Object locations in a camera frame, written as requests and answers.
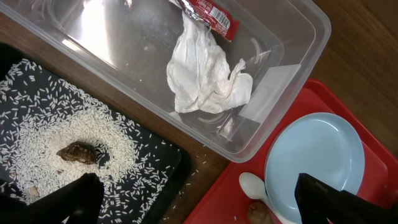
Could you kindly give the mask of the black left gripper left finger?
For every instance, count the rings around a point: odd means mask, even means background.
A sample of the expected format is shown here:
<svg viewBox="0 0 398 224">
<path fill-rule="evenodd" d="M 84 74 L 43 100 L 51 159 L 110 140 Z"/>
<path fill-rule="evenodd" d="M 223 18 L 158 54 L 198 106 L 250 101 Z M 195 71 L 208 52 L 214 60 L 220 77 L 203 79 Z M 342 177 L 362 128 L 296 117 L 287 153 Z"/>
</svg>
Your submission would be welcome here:
<svg viewBox="0 0 398 224">
<path fill-rule="evenodd" d="M 103 197 L 104 184 L 94 173 L 30 205 L 1 194 L 1 223 L 96 223 Z"/>
</svg>

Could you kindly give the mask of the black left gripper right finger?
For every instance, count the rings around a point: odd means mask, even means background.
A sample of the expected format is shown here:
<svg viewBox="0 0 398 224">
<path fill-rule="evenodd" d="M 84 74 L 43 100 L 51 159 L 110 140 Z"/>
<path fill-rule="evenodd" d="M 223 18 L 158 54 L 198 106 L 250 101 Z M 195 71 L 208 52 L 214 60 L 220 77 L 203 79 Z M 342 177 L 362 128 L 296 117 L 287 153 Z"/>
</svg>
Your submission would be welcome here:
<svg viewBox="0 0 398 224">
<path fill-rule="evenodd" d="M 390 209 L 379 207 L 306 173 L 298 175 L 295 200 L 303 224 L 397 223 L 397 204 Z"/>
</svg>

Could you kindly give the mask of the brown food scrap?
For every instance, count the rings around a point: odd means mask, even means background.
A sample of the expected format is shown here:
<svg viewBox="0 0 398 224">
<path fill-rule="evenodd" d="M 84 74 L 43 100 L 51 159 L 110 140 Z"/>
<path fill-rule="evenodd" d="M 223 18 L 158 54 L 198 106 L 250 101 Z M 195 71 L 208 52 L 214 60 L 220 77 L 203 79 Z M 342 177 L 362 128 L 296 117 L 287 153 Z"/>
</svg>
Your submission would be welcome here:
<svg viewBox="0 0 398 224">
<path fill-rule="evenodd" d="M 64 161 L 81 162 L 91 165 L 97 163 L 95 148 L 88 143 L 75 141 L 67 147 L 57 151 L 56 155 L 60 156 Z"/>
</svg>

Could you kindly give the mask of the light blue plate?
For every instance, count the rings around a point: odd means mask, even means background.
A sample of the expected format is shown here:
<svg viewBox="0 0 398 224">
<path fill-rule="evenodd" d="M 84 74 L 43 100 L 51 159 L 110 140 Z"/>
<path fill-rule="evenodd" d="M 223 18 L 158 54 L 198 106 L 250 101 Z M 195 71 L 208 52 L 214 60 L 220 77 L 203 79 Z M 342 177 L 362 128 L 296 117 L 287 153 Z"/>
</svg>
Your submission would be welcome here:
<svg viewBox="0 0 398 224">
<path fill-rule="evenodd" d="M 300 223 L 295 186 L 306 173 L 336 190 L 357 194 L 364 177 L 357 131 L 332 113 L 312 113 L 288 125 L 272 143 L 264 168 L 269 204 L 281 223 Z"/>
</svg>

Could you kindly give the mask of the brown carrot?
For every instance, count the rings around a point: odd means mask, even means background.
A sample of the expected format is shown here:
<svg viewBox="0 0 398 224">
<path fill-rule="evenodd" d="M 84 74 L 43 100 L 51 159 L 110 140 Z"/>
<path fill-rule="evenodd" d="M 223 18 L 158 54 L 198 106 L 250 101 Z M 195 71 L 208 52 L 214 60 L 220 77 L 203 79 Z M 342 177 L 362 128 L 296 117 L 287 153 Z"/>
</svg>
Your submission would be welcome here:
<svg viewBox="0 0 398 224">
<path fill-rule="evenodd" d="M 250 224 L 273 224 L 264 203 L 255 201 L 248 208 L 247 218 Z"/>
</svg>

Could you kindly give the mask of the white plastic spoon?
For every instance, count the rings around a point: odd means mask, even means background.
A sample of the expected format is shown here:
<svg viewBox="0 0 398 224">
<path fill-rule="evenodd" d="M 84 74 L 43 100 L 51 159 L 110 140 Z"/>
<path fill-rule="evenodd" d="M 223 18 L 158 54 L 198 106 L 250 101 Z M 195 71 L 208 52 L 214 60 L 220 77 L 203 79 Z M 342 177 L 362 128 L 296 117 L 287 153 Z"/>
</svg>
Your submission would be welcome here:
<svg viewBox="0 0 398 224">
<path fill-rule="evenodd" d="M 239 176 L 239 184 L 243 190 L 243 192 L 253 200 L 261 200 L 264 202 L 271 212 L 277 217 L 277 219 L 282 224 L 295 224 L 286 218 L 284 218 L 271 204 L 269 197 L 266 194 L 266 186 L 262 179 L 258 176 L 250 173 L 243 172 Z"/>
</svg>

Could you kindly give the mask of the white napkin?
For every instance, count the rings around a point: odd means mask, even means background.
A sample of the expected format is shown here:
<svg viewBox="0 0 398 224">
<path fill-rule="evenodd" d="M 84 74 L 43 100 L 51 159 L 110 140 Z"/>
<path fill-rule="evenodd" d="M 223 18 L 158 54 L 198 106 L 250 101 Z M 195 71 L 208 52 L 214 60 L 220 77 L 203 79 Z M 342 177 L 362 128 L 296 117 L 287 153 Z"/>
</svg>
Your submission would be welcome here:
<svg viewBox="0 0 398 224">
<path fill-rule="evenodd" d="M 183 32 L 167 64 L 175 111 L 218 114 L 249 103 L 253 79 L 240 59 L 231 70 L 224 50 L 201 23 L 182 14 Z"/>
</svg>

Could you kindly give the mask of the red snack wrapper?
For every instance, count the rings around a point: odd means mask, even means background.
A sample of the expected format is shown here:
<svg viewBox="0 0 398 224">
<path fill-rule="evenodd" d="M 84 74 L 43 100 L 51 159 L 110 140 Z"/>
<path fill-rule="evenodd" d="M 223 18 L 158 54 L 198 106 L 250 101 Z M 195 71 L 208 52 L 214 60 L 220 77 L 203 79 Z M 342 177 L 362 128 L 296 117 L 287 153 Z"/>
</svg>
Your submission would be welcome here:
<svg viewBox="0 0 398 224">
<path fill-rule="evenodd" d="M 238 29 L 239 21 L 234 20 L 226 9 L 212 0 L 170 0 L 182 9 L 190 18 L 201 22 L 215 30 L 227 41 L 233 41 Z"/>
</svg>

